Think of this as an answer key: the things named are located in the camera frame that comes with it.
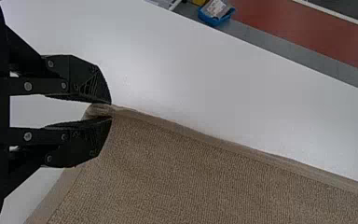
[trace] white surface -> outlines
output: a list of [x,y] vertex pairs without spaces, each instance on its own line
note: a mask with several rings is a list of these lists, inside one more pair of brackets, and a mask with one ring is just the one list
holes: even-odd
[[[18,0],[3,8],[39,52],[97,63],[117,105],[358,180],[352,86],[144,1]],[[28,190],[45,190],[42,181]],[[10,223],[24,216],[16,200],[3,214]]]

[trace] red floor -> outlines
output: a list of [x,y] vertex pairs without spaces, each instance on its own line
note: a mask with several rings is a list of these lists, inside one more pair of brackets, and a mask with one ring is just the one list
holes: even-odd
[[234,19],[358,67],[358,25],[291,0],[231,0]]

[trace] rug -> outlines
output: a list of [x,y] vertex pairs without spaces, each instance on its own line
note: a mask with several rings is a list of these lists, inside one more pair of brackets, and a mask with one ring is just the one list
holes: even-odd
[[117,106],[97,159],[66,169],[28,224],[356,223],[358,182]]

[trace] floor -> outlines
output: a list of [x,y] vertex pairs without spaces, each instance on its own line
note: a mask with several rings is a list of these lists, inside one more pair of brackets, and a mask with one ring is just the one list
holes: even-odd
[[[233,20],[217,29],[358,88],[358,25],[291,0],[267,1],[232,0],[237,8]],[[285,13],[275,2],[296,13]],[[175,12],[202,22],[197,8],[181,4]]]
[[358,25],[291,0],[232,0],[234,19],[358,68]]

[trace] rug edge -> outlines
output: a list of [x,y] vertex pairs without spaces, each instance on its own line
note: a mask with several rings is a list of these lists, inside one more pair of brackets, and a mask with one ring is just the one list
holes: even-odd
[[130,117],[133,119],[139,119],[150,124],[157,125],[160,128],[179,133],[195,140],[199,140],[211,146],[219,147],[223,150],[241,154],[256,161],[265,162],[274,167],[282,168],[297,175],[301,175],[306,178],[318,181],[320,183],[324,183],[331,187],[343,189],[358,194],[358,181],[327,172],[325,170],[301,163],[299,161],[295,161],[278,155],[269,154],[251,147],[246,147],[237,143],[212,137],[207,134],[200,133],[198,131],[187,128],[183,125],[177,124],[175,122],[168,121],[166,119],[154,117],[151,115],[147,115],[143,112],[117,105],[91,105],[86,111],[86,115],[88,117],[113,117],[115,114]]

